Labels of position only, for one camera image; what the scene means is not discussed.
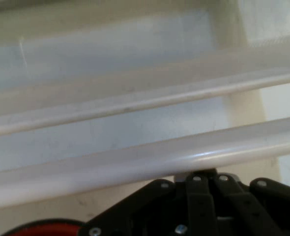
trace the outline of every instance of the white surface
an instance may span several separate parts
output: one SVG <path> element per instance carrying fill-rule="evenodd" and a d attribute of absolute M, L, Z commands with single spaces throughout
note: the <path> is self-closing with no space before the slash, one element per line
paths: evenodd
<path fill-rule="evenodd" d="M 290 83 L 285 2 L 68 1 L 2 12 L 0 135 Z"/>
<path fill-rule="evenodd" d="M 228 127 L 224 100 L 216 97 L 4 135 L 0 171 Z"/>
<path fill-rule="evenodd" d="M 290 118 L 0 172 L 0 207 L 290 154 Z"/>
<path fill-rule="evenodd" d="M 267 120 L 290 116 L 290 84 L 261 89 Z M 290 155 L 279 158 L 283 183 L 290 185 Z"/>

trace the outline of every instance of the metal screw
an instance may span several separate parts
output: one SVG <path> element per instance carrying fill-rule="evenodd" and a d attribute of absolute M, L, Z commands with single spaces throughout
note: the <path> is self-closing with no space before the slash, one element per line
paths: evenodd
<path fill-rule="evenodd" d="M 101 229 L 100 228 L 92 228 L 89 231 L 89 236 L 100 236 L 101 235 Z"/>
<path fill-rule="evenodd" d="M 260 186 L 260 187 L 266 187 L 266 186 L 267 186 L 267 183 L 266 183 L 265 181 L 263 181 L 263 180 L 259 180 L 259 181 L 257 182 L 257 184 L 258 184 L 258 186 Z"/>
<path fill-rule="evenodd" d="M 193 180 L 194 180 L 194 181 L 201 181 L 202 179 L 201 179 L 201 177 L 199 177 L 199 176 L 194 176 L 194 177 L 193 177 Z"/>
<path fill-rule="evenodd" d="M 161 187 L 162 187 L 162 188 L 168 188 L 168 187 L 169 187 L 169 184 L 168 184 L 168 183 L 162 183 L 162 184 L 161 184 Z"/>
<path fill-rule="evenodd" d="M 186 227 L 185 225 L 178 225 L 174 232 L 178 235 L 183 235 L 188 231 L 188 227 Z"/>
<path fill-rule="evenodd" d="M 219 176 L 219 180 L 221 180 L 221 181 L 228 181 L 229 178 L 227 176 Z"/>

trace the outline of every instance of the white plastic bar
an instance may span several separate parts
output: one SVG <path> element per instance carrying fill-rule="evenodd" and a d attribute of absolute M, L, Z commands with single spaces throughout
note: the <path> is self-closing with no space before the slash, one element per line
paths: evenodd
<path fill-rule="evenodd" d="M 33 107 L 33 103 L 52 104 L 55 100 L 63 100 L 67 104 L 0 116 L 0 135 L 290 83 L 290 66 L 276 67 L 275 63 L 267 62 L 277 57 L 281 49 L 278 49 L 277 53 L 271 49 L 250 49 L 216 55 L 206 60 L 172 63 L 155 69 L 123 73 L 107 80 L 102 78 L 100 82 L 103 84 L 102 88 L 92 86 L 93 83 L 84 83 L 81 87 L 71 84 L 71 86 L 54 87 L 51 90 L 47 87 L 43 90 L 25 88 L 24 92 L 16 92 L 13 98 L 12 94 L 4 93 L 1 95 L 4 98 L 0 99 L 2 101 L 0 107 L 9 107 L 8 103 L 11 104 L 13 100 L 15 110 L 20 110 L 24 106 Z M 279 59 L 282 62 L 278 62 L 277 65 L 284 64 L 286 60 L 288 63 L 289 57 L 283 56 Z M 236 69 L 238 63 L 246 65 L 246 69 L 244 67 Z M 182 82 L 180 85 L 168 86 L 171 81 L 179 78 Z M 129 84 L 136 92 L 124 92 L 118 96 L 109 94 L 102 99 L 75 102 L 80 100 L 82 93 L 94 94 L 100 89 L 104 89 L 107 93 L 112 89 L 118 89 L 116 86 L 111 88 L 111 84 L 116 84 L 115 81 Z M 149 89 L 146 87 L 148 83 L 161 83 L 166 86 Z"/>
<path fill-rule="evenodd" d="M 0 173 L 0 207 L 290 154 L 290 118 Z"/>

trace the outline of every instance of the scratch mark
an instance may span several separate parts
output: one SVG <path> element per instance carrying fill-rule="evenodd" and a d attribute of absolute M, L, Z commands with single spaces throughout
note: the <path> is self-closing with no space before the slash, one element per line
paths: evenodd
<path fill-rule="evenodd" d="M 22 57 L 23 57 L 25 70 L 27 72 L 27 77 L 30 79 L 30 74 L 29 74 L 29 71 L 28 71 L 27 61 L 26 61 L 26 57 L 25 57 L 25 53 L 24 53 L 24 49 L 23 49 L 23 41 L 24 41 L 24 38 L 21 37 L 20 40 L 19 40 L 19 47 L 20 47 L 21 54 L 22 54 Z"/>

